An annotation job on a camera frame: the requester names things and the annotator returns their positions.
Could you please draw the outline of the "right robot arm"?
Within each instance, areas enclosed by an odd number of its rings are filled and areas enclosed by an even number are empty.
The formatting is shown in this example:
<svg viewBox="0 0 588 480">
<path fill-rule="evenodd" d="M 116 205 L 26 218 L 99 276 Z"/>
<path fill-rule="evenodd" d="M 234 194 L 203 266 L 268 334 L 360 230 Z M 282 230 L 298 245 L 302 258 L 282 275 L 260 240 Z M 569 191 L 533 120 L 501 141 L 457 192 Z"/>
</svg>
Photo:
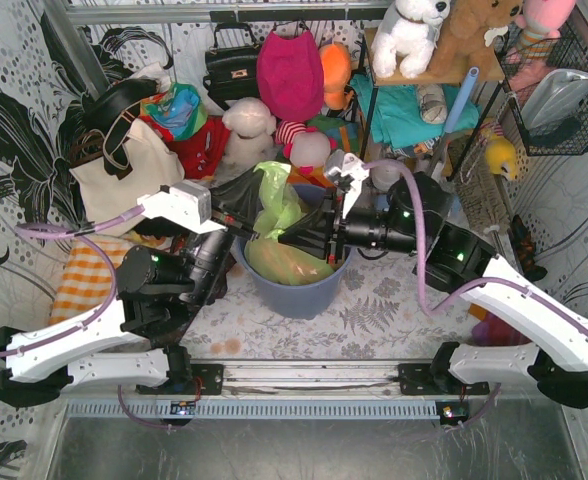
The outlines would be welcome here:
<svg viewBox="0 0 588 480">
<path fill-rule="evenodd" d="M 480 306 L 523 334 L 516 346 L 445 342 L 430 365 L 435 384 L 533 385 L 564 406 L 588 407 L 588 319 L 530 283 L 487 242 L 447 220 L 452 197 L 430 177 L 407 174 L 387 193 L 383 212 L 350 208 L 328 193 L 321 205 L 278 236 L 328 262 L 349 247 L 417 255 L 419 301 L 427 288 L 445 294 L 434 314 L 457 299 Z"/>
</svg>

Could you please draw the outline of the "green plastic trash bag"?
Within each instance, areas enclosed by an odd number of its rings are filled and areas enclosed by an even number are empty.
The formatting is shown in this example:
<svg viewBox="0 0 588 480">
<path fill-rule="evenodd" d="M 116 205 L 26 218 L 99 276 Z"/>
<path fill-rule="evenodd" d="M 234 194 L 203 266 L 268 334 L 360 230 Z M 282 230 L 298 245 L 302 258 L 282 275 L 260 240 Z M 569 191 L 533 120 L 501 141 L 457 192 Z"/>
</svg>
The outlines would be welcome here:
<svg viewBox="0 0 588 480">
<path fill-rule="evenodd" d="M 258 236 L 246 243 L 243 253 L 249 266 L 262 278 L 292 286 L 288 282 L 287 250 L 278 236 L 300 220 L 298 195 L 288 183 L 291 166 L 276 161 L 258 163 L 254 169 L 265 171 L 260 187 L 260 210 L 254 224 Z"/>
</svg>

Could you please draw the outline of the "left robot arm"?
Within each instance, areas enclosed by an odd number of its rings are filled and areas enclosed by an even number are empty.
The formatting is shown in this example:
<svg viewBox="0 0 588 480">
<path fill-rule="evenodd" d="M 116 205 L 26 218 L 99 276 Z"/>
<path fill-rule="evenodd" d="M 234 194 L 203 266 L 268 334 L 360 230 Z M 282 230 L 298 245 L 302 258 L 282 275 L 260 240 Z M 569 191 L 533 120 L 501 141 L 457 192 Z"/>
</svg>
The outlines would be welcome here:
<svg viewBox="0 0 588 480">
<path fill-rule="evenodd" d="M 188 230 L 182 255 L 136 245 L 119 266 L 98 307 L 32 332 L 0 327 L 0 401 L 42 405 L 81 385 L 132 384 L 143 394 L 196 394 L 190 356 L 180 340 L 200 310 L 223 295 L 236 238 L 249 239 L 263 170 L 252 167 L 213 189 L 183 180 L 138 198 L 135 207 L 85 230 L 22 226 L 36 238 L 74 237 L 137 215 Z"/>
</svg>

